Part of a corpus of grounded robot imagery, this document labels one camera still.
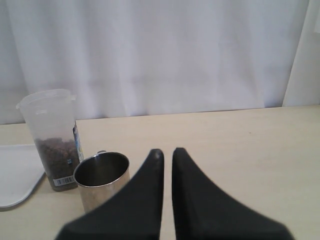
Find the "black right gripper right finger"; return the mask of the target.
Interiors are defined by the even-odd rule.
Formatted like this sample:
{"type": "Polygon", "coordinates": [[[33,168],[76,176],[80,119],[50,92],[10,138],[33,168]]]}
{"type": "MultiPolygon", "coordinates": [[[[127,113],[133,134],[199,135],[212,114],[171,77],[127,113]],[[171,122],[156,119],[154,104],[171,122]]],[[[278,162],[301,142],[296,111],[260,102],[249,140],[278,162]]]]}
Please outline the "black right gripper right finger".
{"type": "Polygon", "coordinates": [[[291,240],[287,227],[225,193],[187,150],[172,156],[171,195],[178,240],[291,240]]]}

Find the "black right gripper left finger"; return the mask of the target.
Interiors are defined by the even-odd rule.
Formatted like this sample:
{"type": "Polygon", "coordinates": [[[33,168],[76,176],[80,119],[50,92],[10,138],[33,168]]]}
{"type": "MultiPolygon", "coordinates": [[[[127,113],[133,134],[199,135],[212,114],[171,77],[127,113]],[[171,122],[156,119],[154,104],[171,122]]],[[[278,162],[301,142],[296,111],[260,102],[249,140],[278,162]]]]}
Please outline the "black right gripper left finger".
{"type": "Polygon", "coordinates": [[[58,240],[158,240],[164,198],[164,154],[152,149],[131,180],[98,208],[65,224],[58,240]]]}

